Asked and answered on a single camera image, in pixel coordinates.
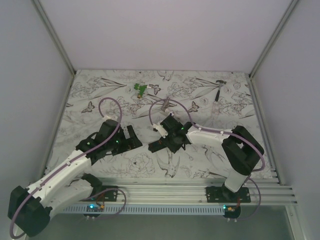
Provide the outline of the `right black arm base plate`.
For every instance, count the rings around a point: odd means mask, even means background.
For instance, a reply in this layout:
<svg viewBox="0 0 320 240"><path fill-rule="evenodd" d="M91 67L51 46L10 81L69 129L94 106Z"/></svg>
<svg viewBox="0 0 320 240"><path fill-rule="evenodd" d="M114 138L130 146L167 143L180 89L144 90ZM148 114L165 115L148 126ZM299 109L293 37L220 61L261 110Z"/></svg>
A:
<svg viewBox="0 0 320 240"><path fill-rule="evenodd" d="M208 203L250 203L251 195L247 187L241 187L237 192L232 192L224 185L208 186L205 188Z"/></svg>

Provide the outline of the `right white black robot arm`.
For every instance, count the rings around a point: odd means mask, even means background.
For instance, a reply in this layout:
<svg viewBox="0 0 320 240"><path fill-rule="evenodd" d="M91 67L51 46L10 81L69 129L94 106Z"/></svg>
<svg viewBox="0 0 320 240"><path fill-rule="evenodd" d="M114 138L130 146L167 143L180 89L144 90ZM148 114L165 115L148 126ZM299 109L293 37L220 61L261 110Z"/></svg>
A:
<svg viewBox="0 0 320 240"><path fill-rule="evenodd" d="M248 130L239 125L231 130L203 128L190 121L182 124L170 115L152 127L161 135L159 140L148 145L148 150L152 153L165 148L171 153L176 153L186 145L222 147L231 165L231 171L223 184L221 195L229 203L239 197L240 188L265 153Z"/></svg>

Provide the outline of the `black fuse box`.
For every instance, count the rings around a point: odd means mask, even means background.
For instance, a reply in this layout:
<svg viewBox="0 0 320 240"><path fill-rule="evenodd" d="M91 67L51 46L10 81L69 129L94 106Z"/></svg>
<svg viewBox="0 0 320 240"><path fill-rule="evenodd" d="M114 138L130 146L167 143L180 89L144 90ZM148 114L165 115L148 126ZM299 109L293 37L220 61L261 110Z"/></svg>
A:
<svg viewBox="0 0 320 240"><path fill-rule="evenodd" d="M162 149L165 149L166 147L167 146L161 140L157 140L148 144L148 150L151 153L158 152Z"/></svg>

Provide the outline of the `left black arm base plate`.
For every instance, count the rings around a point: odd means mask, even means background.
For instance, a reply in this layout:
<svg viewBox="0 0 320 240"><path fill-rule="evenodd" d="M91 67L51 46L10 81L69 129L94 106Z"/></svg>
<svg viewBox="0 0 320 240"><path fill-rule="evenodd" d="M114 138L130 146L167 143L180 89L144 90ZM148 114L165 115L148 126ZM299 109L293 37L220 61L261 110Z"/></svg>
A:
<svg viewBox="0 0 320 240"><path fill-rule="evenodd" d="M81 199L85 202L116 202L118 197L117 186L102 186L92 190L89 197Z"/></svg>

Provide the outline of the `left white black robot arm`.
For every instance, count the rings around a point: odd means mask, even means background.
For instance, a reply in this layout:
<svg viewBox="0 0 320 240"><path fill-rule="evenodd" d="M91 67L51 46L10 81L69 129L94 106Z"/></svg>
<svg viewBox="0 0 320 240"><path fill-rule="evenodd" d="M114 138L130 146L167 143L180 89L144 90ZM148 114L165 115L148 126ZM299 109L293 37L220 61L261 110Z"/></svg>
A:
<svg viewBox="0 0 320 240"><path fill-rule="evenodd" d="M68 205L96 201L105 192L116 193L116 186L107 188L97 177L85 171L106 156L116 156L143 145L131 125L127 126L127 131L128 138L118 121L104 121L99 131L80 141L69 157L47 175L28 187L13 189L7 214L11 220L10 237L19 239L14 234L15 226L23 231L21 237L34 237Z"/></svg>

